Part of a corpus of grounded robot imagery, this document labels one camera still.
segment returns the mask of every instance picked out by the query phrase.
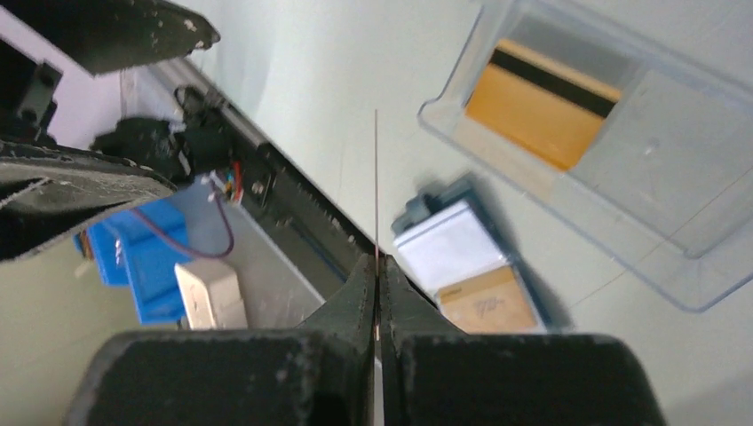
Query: small box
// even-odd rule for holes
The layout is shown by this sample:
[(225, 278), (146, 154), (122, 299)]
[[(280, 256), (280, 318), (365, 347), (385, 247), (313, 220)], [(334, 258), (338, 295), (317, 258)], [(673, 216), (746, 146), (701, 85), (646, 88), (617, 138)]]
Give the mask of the small box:
[(175, 275), (192, 330), (246, 328), (246, 309), (233, 268), (213, 259), (176, 264)]
[(437, 299), (442, 314), (466, 333), (544, 331), (524, 284), (509, 265), (447, 286)]

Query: cable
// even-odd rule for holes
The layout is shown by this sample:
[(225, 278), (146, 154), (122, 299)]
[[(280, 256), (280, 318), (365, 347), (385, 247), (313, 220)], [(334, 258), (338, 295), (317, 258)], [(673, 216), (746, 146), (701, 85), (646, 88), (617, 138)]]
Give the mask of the cable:
[(233, 162), (233, 171), (235, 172), (235, 193), (233, 194), (233, 201), (236, 204), (240, 204), (243, 199), (243, 174), (241, 173), (241, 164), (239, 162)]
[(299, 237), (301, 237), (301, 240), (303, 240), (306, 244), (308, 244), (309, 247), (313, 250), (313, 253), (322, 261), (324, 262), (324, 265), (327, 266), (330, 272), (332, 272), (340, 281), (346, 282), (348, 281), (347, 275), (342, 273), (340, 271), (340, 268), (338, 268), (324, 253), (324, 251), (320, 248), (319, 244), (317, 244), (312, 239), (308, 238), (303, 231), (298, 229), (297, 226), (291, 224), (290, 229), (293, 230), (296, 234), (298, 234)]
[(172, 97), (175, 99), (176, 102), (178, 102), (178, 106), (181, 109), (186, 109), (186, 92), (189, 90), (190, 86), (178, 86), (175, 88), (174, 91), (172, 91)]
[[(215, 191), (215, 186), (212, 185), (211, 187), (212, 191)], [(165, 244), (172, 247), (177, 252), (182, 253), (186, 256), (202, 259), (221, 259), (229, 255), (230, 252), (232, 252), (235, 248), (235, 236), (233, 235), (233, 229), (230, 227), (230, 223), (227, 221), (227, 216), (225, 214), (225, 210), (222, 208), (222, 201), (220, 200), (220, 197), (215, 196), (214, 202), (217, 204), (219, 215), (220, 217), (222, 217), (222, 223), (225, 225), (225, 231), (227, 232), (227, 248), (220, 253), (204, 253), (195, 248), (190, 248), (182, 242), (176, 241), (175, 239), (170, 237), (157, 224), (152, 222), (152, 219), (147, 217), (147, 215), (145, 215), (143, 211), (139, 209), (132, 209), (131, 213), (133, 213), (133, 216), (137, 217), (144, 224), (144, 226), (149, 228), (149, 231), (154, 233), (154, 235), (159, 237), (160, 240), (164, 241)]]

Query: beige card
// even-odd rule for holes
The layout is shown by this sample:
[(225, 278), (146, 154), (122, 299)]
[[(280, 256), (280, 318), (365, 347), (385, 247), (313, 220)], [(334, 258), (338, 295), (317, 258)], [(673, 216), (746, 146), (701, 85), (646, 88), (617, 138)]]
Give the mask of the beige card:
[(515, 333), (537, 325), (510, 266), (440, 290), (445, 317), (466, 333)]
[(558, 170), (596, 139), (620, 91), (510, 40), (502, 40), (465, 112)]

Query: blue component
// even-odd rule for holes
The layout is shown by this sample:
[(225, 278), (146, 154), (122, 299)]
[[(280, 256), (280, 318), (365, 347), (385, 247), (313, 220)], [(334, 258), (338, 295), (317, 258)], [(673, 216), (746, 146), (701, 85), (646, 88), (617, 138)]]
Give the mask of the blue component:
[[(188, 244), (183, 214), (166, 200), (150, 202), (139, 210), (172, 239)], [(102, 282), (131, 287), (141, 324), (174, 323), (186, 314), (175, 264), (190, 262), (190, 257), (160, 240), (128, 210), (90, 227), (87, 234)], [(120, 241), (119, 250), (116, 241)]]

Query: clear plastic container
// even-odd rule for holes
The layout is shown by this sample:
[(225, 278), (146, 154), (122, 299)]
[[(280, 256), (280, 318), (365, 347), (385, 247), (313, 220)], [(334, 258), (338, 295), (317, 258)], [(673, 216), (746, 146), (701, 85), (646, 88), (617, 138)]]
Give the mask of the clear plastic container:
[[(753, 90), (574, 4), (479, 3), (419, 122), (683, 310), (703, 312), (753, 279)], [(466, 116), (502, 39), (621, 91), (573, 168), (557, 170)]]

